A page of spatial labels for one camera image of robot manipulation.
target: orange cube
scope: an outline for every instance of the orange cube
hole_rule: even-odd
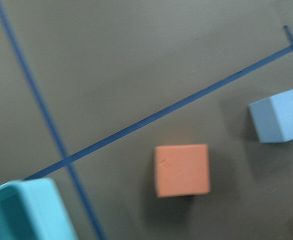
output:
[[[207,144],[157,146],[154,165],[158,198],[210,192]]]

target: teal container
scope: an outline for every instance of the teal container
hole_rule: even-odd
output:
[[[78,240],[53,180],[0,186],[0,240]]]

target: block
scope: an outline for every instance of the block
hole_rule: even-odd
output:
[[[53,180],[0,186],[0,240],[78,240]]]
[[[154,166],[158,198],[210,192],[207,144],[157,146]]]
[[[293,140],[293,89],[249,105],[261,143]]]

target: light blue block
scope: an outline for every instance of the light blue block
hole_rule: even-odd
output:
[[[261,143],[293,140],[293,89],[249,105]]]
[[[53,180],[0,186],[0,240],[78,240]]]

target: floor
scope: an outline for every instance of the floor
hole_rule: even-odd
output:
[[[284,25],[293,33],[292,0],[1,2],[68,156],[289,47]],[[293,240],[293,141],[260,144],[247,107],[289,89],[293,51],[73,159],[106,238]],[[202,143],[211,193],[156,198],[153,148]],[[0,20],[0,185],[61,160]],[[67,168],[47,173],[79,238],[98,240]]]

